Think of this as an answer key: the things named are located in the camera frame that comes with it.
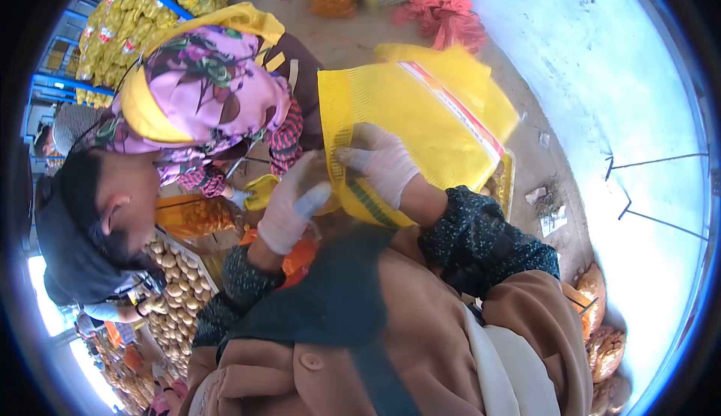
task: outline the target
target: ear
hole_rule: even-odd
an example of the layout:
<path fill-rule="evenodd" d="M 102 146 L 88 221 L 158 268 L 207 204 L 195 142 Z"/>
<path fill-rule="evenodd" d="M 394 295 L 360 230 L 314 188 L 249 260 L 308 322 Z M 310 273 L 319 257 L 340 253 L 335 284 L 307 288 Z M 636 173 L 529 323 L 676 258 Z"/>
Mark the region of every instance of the ear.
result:
<path fill-rule="evenodd" d="M 118 210 L 130 203 L 130 201 L 131 196 L 128 194 L 112 194 L 101 205 L 100 223 L 105 236 L 109 236 L 113 232 L 113 226 L 117 226 L 114 216 Z"/>

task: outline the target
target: paper scrap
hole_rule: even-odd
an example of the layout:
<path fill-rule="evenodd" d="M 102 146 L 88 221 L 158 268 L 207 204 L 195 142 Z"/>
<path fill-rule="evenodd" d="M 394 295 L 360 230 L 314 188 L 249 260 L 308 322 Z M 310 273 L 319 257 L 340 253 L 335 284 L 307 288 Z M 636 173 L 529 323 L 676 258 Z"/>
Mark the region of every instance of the paper scrap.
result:
<path fill-rule="evenodd" d="M 541 219 L 541 234 L 545 238 L 566 223 L 568 223 L 568 219 L 566 219 L 566 205 L 563 205 L 558 211 Z"/>
<path fill-rule="evenodd" d="M 535 205 L 536 202 L 540 197 L 543 197 L 546 195 L 546 188 L 545 187 L 537 187 L 536 189 L 532 190 L 530 193 L 526 194 L 526 202 L 528 202 L 530 205 Z"/>

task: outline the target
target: white wall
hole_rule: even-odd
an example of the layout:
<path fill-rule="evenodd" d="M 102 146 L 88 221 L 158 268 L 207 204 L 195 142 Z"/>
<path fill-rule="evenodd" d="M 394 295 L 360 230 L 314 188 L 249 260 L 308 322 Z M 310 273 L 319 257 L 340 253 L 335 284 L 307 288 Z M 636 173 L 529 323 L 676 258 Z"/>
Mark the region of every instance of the white wall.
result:
<path fill-rule="evenodd" d="M 613 154 L 621 165 L 699 152 L 679 72 L 637 0 L 472 1 L 568 157 L 609 300 L 627 324 L 634 403 L 685 321 L 705 243 L 633 214 L 618 221 L 623 189 L 631 210 L 704 235 L 709 194 L 698 157 L 620 169 L 608 183 L 605 159 Z"/>

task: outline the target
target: gray shirt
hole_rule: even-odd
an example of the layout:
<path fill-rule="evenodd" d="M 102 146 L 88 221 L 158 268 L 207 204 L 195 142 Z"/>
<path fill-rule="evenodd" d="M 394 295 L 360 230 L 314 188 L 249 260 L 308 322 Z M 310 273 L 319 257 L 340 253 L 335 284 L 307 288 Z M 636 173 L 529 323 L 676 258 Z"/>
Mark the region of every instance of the gray shirt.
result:
<path fill-rule="evenodd" d="M 84 141 L 78 142 L 79 146 L 85 147 L 84 143 L 91 138 L 88 135 L 96 131 L 95 129 L 90 130 L 90 128 L 103 118 L 103 113 L 106 110 L 106 108 L 96 109 L 90 106 L 76 105 L 75 103 L 66 103 L 61 106 L 53 123 L 55 150 L 67 157 L 75 140 L 87 132 Z"/>

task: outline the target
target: coat button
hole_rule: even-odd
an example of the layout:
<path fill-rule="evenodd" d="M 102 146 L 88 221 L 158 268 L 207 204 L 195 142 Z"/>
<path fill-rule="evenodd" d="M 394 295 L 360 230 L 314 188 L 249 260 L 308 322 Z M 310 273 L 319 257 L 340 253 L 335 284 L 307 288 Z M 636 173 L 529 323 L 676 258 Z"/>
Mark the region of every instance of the coat button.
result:
<path fill-rule="evenodd" d="M 312 353 L 301 355 L 301 364 L 311 371 L 318 371 L 323 368 L 323 360 Z"/>

